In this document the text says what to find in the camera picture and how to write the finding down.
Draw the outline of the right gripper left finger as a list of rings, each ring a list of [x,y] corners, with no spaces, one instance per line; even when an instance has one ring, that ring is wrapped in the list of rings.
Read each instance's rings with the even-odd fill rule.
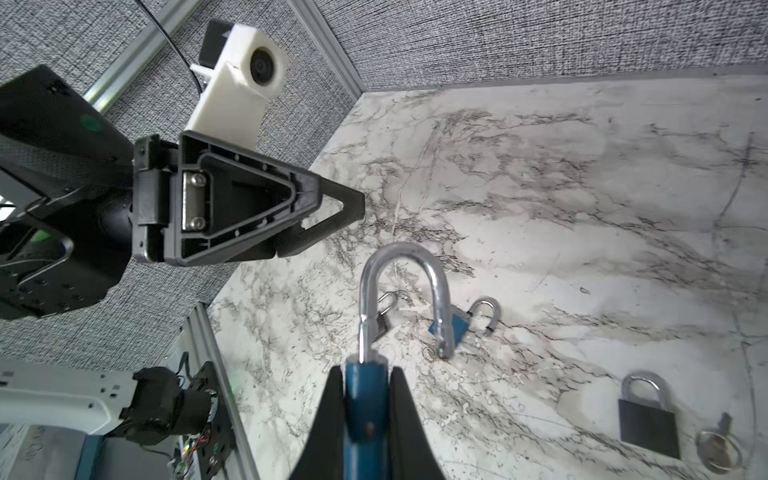
[[[343,479],[344,387],[340,366],[330,369],[302,454],[289,479]]]

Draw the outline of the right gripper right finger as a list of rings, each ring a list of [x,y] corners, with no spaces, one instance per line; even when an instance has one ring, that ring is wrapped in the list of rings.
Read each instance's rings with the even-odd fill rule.
[[[392,369],[389,380],[388,444],[391,479],[445,478],[430,448],[404,371]]]

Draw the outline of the blue padlock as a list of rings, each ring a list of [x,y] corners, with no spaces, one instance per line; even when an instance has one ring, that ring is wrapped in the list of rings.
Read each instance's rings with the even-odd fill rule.
[[[378,313],[378,281],[397,259],[418,264],[431,288],[437,355],[453,356],[450,313],[438,313],[437,304],[451,307],[447,277],[428,250],[412,243],[392,243],[378,249],[366,262],[360,281],[358,349],[346,363],[344,380],[345,434],[343,465],[346,479],[391,479],[388,444],[389,380],[392,369],[373,348]]]
[[[491,320],[485,327],[484,335],[491,336],[501,319],[502,308],[499,301],[490,296],[480,297],[473,302],[468,310],[464,311],[458,307],[451,306],[448,308],[441,303],[437,304],[438,313],[450,313],[450,333],[453,334],[452,344],[457,346],[465,334],[469,331],[474,314],[480,309],[481,306],[488,306],[491,309]]]

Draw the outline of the small black padlock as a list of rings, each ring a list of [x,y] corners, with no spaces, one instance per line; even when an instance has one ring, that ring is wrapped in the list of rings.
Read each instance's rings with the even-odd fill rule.
[[[397,306],[398,300],[399,296],[396,291],[388,291],[378,298],[378,313],[374,341],[378,341],[389,332],[391,325],[388,313]]]
[[[650,385],[654,400],[637,396],[635,383]],[[622,442],[646,450],[681,459],[676,416],[666,381],[649,371],[636,371],[624,377],[618,399],[619,430]]]

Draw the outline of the small silver key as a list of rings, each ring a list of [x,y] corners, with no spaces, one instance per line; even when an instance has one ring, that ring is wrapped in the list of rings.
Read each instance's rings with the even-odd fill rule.
[[[696,453],[702,465],[718,475],[732,473],[742,467],[743,455],[731,436],[732,416],[723,412],[717,426],[704,429],[695,438]]]

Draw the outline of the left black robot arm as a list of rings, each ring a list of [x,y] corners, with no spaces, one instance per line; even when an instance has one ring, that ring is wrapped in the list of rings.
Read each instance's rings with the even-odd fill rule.
[[[1,88],[1,316],[99,303],[130,261],[297,255],[362,219],[360,191],[193,131],[128,140],[59,75]]]

